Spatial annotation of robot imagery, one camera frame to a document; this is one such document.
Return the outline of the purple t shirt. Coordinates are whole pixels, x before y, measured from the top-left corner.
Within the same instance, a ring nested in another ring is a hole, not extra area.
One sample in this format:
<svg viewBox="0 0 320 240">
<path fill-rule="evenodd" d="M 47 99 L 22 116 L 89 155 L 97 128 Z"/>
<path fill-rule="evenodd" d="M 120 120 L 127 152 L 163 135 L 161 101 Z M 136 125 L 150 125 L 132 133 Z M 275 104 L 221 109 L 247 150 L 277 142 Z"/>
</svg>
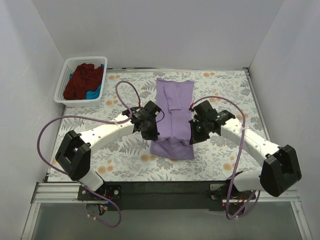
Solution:
<svg viewBox="0 0 320 240">
<path fill-rule="evenodd" d="M 194 148 L 190 144 L 189 111 L 193 98 L 194 82 L 156 80 L 156 105 L 161 108 L 156 118 L 158 140 L 150 144 L 150 153 L 172 160 L 193 160 Z"/>
</svg>

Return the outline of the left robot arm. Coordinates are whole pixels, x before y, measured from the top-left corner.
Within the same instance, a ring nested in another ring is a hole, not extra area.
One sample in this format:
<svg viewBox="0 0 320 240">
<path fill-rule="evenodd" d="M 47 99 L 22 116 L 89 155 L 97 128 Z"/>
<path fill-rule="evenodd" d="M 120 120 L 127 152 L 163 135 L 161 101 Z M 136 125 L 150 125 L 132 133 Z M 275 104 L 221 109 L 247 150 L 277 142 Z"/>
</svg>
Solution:
<svg viewBox="0 0 320 240">
<path fill-rule="evenodd" d="M 80 182 L 89 189 L 95 200 L 106 196 L 107 184 L 91 168 L 91 157 L 98 150 L 124 136 L 140 132 L 144 140 L 158 139 L 157 116 L 160 107 L 149 101 L 144 107 L 133 107 L 123 111 L 113 124 L 102 124 L 91 130 L 67 132 L 55 154 L 55 160 L 72 181 Z"/>
</svg>

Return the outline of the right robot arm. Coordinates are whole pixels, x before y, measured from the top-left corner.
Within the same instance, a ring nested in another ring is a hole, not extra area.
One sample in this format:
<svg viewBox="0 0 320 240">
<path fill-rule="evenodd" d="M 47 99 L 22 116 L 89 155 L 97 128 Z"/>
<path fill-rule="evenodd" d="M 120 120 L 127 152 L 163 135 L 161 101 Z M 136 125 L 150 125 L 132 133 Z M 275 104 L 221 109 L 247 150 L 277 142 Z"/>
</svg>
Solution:
<svg viewBox="0 0 320 240">
<path fill-rule="evenodd" d="M 208 100 L 189 109 L 195 113 L 189 122 L 190 144 L 208 140 L 211 133 L 218 134 L 240 146 L 261 166 L 260 171 L 236 172 L 214 191 L 216 195 L 237 199 L 246 191 L 265 191 L 279 197 L 302 179 L 297 153 L 292 146 L 279 146 L 244 128 L 232 113 L 217 112 Z"/>
</svg>

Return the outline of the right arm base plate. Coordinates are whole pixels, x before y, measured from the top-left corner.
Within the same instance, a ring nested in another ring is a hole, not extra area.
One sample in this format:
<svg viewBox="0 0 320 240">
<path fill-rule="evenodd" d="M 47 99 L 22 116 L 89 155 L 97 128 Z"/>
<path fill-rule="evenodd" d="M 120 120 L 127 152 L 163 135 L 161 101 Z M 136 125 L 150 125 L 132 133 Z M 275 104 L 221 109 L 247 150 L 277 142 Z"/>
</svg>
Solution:
<svg viewBox="0 0 320 240">
<path fill-rule="evenodd" d="M 208 195 L 213 200 L 226 200 L 228 195 L 229 185 L 228 184 L 210 184 Z M 246 200 L 248 199 L 253 191 L 238 191 L 234 186 L 231 189 L 230 199 L 231 200 Z"/>
</svg>

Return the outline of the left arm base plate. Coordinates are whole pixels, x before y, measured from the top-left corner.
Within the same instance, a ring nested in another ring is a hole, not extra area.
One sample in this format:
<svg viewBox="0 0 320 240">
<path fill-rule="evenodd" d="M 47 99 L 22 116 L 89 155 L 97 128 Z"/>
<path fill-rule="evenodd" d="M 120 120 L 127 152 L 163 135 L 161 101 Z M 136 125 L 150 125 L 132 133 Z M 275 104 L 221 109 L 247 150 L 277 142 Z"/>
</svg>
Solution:
<svg viewBox="0 0 320 240">
<path fill-rule="evenodd" d="M 81 185 L 78 189 L 78 201 L 98 201 L 103 200 L 100 195 L 110 200 L 120 200 L 122 197 L 122 186 L 119 184 L 103 184 L 94 193 L 87 186 Z"/>
</svg>

